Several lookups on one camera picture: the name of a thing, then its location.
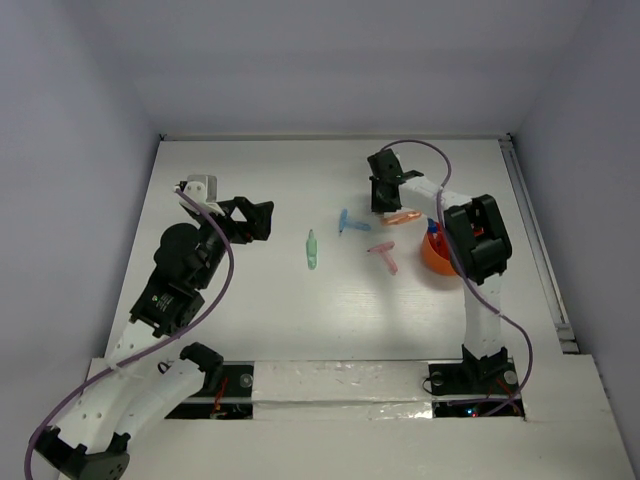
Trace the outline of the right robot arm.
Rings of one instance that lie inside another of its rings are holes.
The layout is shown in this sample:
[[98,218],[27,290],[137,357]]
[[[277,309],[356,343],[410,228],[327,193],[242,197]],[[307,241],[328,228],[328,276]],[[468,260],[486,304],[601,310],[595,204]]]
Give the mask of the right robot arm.
[[382,214],[410,208],[440,225],[451,265],[464,282],[463,352],[473,360],[461,366],[460,379],[468,390],[482,392],[497,378],[488,359],[504,348],[500,293],[512,245],[494,197],[471,197],[450,190],[451,161],[438,147],[428,142],[424,145],[443,158],[443,180],[435,182],[417,170],[405,171],[388,145],[367,158],[371,210]]

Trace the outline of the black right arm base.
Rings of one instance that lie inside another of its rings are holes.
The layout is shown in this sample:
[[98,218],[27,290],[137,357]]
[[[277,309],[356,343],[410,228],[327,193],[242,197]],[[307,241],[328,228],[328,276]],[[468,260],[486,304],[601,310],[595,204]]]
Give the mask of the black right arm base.
[[429,365],[423,385],[435,396],[489,397],[513,393],[519,379],[505,347],[492,355],[476,357],[462,345],[459,360]]

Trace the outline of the blue white glue bottle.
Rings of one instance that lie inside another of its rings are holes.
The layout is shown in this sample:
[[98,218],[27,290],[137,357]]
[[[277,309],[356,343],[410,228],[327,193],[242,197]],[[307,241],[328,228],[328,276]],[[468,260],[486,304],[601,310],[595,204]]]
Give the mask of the blue white glue bottle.
[[431,248],[438,251],[441,248],[441,232],[439,223],[432,218],[428,219],[427,237]]

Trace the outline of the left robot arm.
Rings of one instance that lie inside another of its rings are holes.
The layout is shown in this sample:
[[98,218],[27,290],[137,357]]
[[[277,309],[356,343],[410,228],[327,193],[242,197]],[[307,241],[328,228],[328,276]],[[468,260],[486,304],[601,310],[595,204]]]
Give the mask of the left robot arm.
[[219,390],[222,355],[181,340],[228,291],[233,245],[269,238],[274,204],[178,194],[191,222],[162,233],[155,267],[104,368],[69,393],[32,434],[26,478],[32,478],[32,459],[39,455],[68,479],[119,479],[132,447],[167,414],[193,394]]

